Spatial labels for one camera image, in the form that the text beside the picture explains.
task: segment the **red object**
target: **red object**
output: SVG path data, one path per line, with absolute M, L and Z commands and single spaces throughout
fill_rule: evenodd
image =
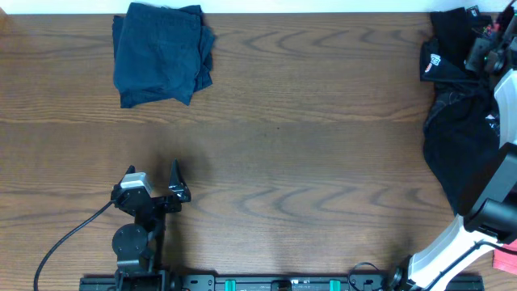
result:
M 517 240 L 512 244 L 505 245 L 504 247 L 517 251 Z M 517 275 L 517 256 L 495 250 L 493 267 Z

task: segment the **dark blue cloth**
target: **dark blue cloth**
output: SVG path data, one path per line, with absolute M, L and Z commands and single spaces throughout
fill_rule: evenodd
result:
M 499 138 L 486 119 L 497 103 L 488 75 L 464 67 L 476 37 L 465 9 L 431 13 L 431 22 L 435 36 L 420 54 L 420 79 L 435 83 L 435 103 L 423 127 L 423 156 L 456 215 L 467 185 L 498 153 Z
M 200 6 L 181 9 L 131 3 L 113 18 L 113 82 L 120 106 L 175 98 L 186 105 L 212 85 L 210 51 L 215 40 Z

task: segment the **green connector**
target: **green connector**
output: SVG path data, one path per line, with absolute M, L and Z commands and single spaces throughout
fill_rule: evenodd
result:
M 235 280 L 226 280 L 225 282 L 225 291 L 236 291 L 237 283 Z
M 341 281 L 330 280 L 330 291 L 341 291 Z

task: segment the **white label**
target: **white label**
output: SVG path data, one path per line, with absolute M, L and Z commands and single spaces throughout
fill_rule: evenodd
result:
M 437 54 L 434 54 L 432 53 L 431 54 L 431 64 L 433 65 L 439 65 L 439 62 L 442 60 L 442 58 L 437 55 Z

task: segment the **wooden table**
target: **wooden table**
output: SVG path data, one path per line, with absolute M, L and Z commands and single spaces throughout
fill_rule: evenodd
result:
M 452 221 L 422 157 L 432 86 L 425 14 L 209 15 L 214 85 L 120 109 L 110 15 L 7 17 L 0 32 L 0 289 L 29 290 L 48 249 L 100 209 L 127 166 L 164 195 L 178 158 L 193 201 L 170 216 L 166 262 L 224 273 L 389 269 Z M 113 273 L 111 208 L 40 278 L 74 290 Z M 517 276 L 470 269 L 488 290 Z

